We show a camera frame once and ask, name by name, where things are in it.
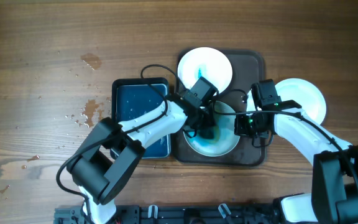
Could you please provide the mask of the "green yellow sponge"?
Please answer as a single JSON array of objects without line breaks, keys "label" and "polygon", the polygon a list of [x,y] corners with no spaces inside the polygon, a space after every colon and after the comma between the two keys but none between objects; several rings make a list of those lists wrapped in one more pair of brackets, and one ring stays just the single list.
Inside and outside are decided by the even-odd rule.
[{"label": "green yellow sponge", "polygon": [[220,139],[221,131],[218,126],[208,127],[200,129],[197,136],[204,142],[215,144]]}]

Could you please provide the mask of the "light blue plate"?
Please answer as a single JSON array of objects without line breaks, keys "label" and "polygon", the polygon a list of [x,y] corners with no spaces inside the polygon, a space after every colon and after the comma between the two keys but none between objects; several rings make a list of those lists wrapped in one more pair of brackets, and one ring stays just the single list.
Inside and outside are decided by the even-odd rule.
[{"label": "light blue plate", "polygon": [[202,141],[194,132],[190,132],[189,136],[184,134],[185,141],[198,154],[208,157],[223,156],[233,150],[240,140],[240,136],[234,134],[234,115],[222,115],[222,113],[234,113],[234,110],[227,104],[217,101],[213,112],[215,126],[218,126],[221,131],[221,136],[215,144],[209,144]]}]

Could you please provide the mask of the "white plate bottom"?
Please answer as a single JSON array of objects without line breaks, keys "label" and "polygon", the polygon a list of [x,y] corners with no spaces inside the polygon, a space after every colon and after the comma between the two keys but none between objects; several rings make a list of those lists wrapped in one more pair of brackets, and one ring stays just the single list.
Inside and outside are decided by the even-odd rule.
[{"label": "white plate bottom", "polygon": [[[299,78],[289,78],[283,81],[280,81],[278,84],[274,84],[277,91],[277,95],[281,97],[282,101],[294,100],[302,109],[305,111],[303,116],[309,117],[309,120],[313,120],[316,124],[321,125],[326,116],[326,102],[323,94],[320,90],[314,86],[312,83],[299,79]],[[255,104],[253,101],[253,94],[251,90],[248,92],[247,96],[247,108],[246,111],[255,111]],[[283,114],[277,115],[278,121],[275,121],[278,127],[286,126],[291,123],[299,121],[292,116],[287,116]]]}]

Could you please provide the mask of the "white plate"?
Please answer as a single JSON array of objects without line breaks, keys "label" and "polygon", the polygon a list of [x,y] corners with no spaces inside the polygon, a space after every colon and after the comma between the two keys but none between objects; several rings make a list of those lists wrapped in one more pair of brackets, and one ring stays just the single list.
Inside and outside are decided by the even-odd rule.
[{"label": "white plate", "polygon": [[[282,101],[294,100],[302,109],[305,111],[303,116],[309,117],[309,120],[313,120],[316,124],[321,125],[326,116],[326,102],[323,94],[320,90],[314,86],[312,83],[299,79],[299,78],[289,78],[283,81],[280,81],[278,84],[274,84],[277,91],[277,95],[281,97]],[[247,96],[247,108],[246,111],[255,111],[255,104],[253,101],[253,94],[251,90],[248,92]],[[278,121],[275,121],[278,127],[286,126],[291,123],[299,121],[292,116],[287,116],[283,114],[277,115]]]},{"label": "white plate", "polygon": [[177,74],[187,89],[203,77],[222,93],[228,88],[233,71],[229,59],[221,51],[210,47],[199,47],[182,56]]}]

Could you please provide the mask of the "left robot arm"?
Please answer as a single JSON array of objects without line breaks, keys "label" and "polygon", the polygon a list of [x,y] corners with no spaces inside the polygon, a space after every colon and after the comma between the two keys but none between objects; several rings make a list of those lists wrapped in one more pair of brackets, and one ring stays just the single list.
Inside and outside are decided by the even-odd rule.
[{"label": "left robot arm", "polygon": [[194,133],[213,126],[208,108],[218,89],[201,77],[182,93],[163,96],[152,111],[130,121],[102,119],[78,150],[61,166],[79,186],[86,223],[108,223],[117,208],[115,197],[128,183],[145,150],[161,138],[188,126]]}]

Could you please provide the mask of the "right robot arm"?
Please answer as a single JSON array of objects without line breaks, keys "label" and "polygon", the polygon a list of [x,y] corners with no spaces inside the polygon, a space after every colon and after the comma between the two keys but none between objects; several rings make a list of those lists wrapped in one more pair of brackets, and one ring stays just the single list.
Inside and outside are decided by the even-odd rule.
[{"label": "right robot arm", "polygon": [[358,223],[358,145],[322,127],[323,94],[312,83],[290,78],[251,86],[250,103],[236,115],[236,135],[286,139],[313,166],[311,193],[279,199],[287,223]]}]

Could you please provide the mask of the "dark brown serving tray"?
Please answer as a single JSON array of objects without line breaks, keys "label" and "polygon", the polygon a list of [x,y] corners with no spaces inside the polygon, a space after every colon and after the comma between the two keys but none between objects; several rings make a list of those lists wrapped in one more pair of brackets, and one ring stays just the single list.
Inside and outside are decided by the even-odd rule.
[{"label": "dark brown serving tray", "polygon": [[[245,49],[219,48],[232,65],[230,89],[250,90],[251,84],[265,79],[263,57],[256,51]],[[198,154],[185,140],[186,135],[179,131],[171,135],[171,155],[183,164],[200,166],[231,166],[250,169],[261,165],[267,155],[267,140],[240,137],[237,146],[227,154],[219,157],[208,157]]]}]

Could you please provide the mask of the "black water basin tray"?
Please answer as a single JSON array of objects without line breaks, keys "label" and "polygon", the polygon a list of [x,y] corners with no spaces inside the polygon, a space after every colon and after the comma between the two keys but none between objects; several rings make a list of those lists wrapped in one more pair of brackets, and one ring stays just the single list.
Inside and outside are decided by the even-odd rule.
[{"label": "black water basin tray", "polygon": [[163,103],[169,93],[165,78],[126,78],[112,83],[112,119],[116,122],[138,118]]}]

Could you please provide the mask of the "white plate top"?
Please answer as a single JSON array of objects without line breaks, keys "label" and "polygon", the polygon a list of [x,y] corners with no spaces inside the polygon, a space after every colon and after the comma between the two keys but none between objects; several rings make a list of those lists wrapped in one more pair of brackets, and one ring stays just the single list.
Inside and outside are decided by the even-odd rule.
[{"label": "white plate top", "polygon": [[199,47],[182,56],[177,74],[187,89],[203,77],[222,93],[228,88],[233,71],[229,59],[221,51],[210,47]]}]

